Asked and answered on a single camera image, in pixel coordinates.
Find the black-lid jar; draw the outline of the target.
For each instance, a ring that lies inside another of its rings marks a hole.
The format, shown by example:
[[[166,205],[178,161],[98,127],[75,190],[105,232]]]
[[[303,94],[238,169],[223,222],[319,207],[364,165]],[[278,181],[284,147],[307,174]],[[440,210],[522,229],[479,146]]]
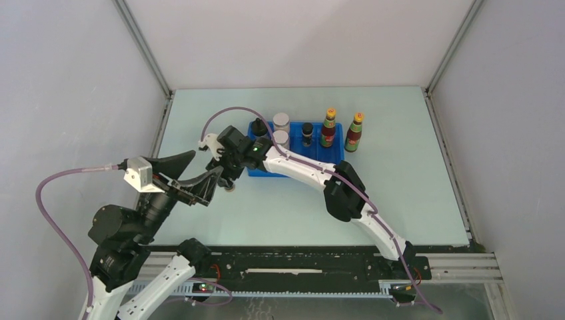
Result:
[[[255,137],[266,137],[266,138],[269,137],[268,126],[261,118],[257,117],[255,120],[251,122],[250,130]]]

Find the silver-lid blue-label jar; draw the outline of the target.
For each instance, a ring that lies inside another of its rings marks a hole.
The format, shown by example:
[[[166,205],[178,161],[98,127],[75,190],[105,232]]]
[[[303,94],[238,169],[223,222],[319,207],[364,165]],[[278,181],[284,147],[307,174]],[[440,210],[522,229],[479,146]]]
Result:
[[[275,143],[279,147],[284,148],[286,150],[290,150],[290,136],[286,131],[276,130],[273,133],[273,138],[275,140]]]
[[[277,113],[273,117],[273,128],[275,131],[290,133],[290,118],[286,113]]]

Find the red sauce bottle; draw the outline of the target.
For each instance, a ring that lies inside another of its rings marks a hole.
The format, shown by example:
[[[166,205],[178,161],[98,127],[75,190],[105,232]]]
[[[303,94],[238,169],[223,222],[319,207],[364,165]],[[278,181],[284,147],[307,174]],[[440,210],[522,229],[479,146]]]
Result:
[[[332,146],[336,132],[336,109],[329,108],[326,110],[326,115],[320,130],[320,145],[325,148]]]
[[[355,113],[354,118],[346,133],[344,150],[350,153],[358,149],[360,139],[362,137],[362,124],[364,121],[364,114],[361,112]]]

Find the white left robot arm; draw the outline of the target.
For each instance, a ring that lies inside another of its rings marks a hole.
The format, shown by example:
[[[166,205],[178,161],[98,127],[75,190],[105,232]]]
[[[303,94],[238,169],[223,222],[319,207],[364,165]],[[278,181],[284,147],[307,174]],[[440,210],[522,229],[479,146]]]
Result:
[[[147,319],[179,285],[204,277],[212,251],[195,238],[184,240],[168,265],[134,299],[122,304],[151,254],[157,231],[178,203],[210,204],[222,167],[182,180],[195,158],[187,151],[165,158],[131,157],[117,165],[124,180],[141,194],[136,209],[118,205],[100,208],[88,236],[97,244],[89,267],[92,298],[85,301],[86,319]]]

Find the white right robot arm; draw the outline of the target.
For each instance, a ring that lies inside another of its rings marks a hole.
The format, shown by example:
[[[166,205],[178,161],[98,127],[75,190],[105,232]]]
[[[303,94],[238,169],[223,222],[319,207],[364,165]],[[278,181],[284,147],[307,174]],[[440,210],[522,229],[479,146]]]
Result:
[[[251,139],[233,126],[220,134],[209,133],[199,148],[210,150],[213,165],[220,165],[228,181],[234,181],[244,168],[284,175],[309,185],[324,195],[327,212],[339,221],[354,223],[373,241],[388,259],[388,272],[404,279],[414,270],[416,250],[377,213],[365,186],[350,163],[324,163],[299,155],[270,139]]]

